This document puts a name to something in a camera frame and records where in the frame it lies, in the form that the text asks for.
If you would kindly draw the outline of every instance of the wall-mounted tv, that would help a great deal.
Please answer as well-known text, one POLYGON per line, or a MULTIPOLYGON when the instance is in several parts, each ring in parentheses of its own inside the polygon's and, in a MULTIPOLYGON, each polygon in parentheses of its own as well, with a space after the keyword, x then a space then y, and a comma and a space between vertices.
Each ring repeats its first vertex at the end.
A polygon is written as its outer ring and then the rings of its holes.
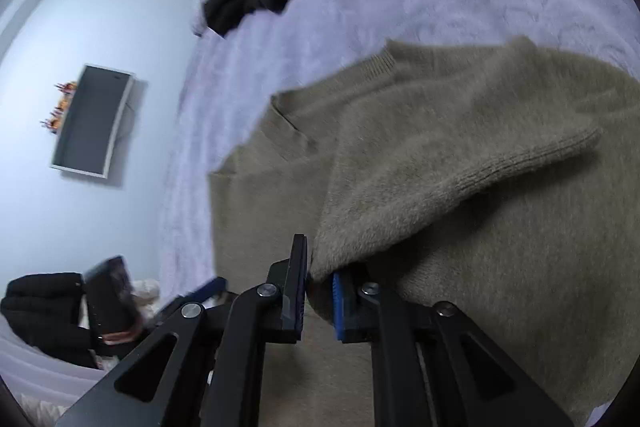
POLYGON ((58 132, 51 167, 106 178, 134 77, 85 66, 58 132))

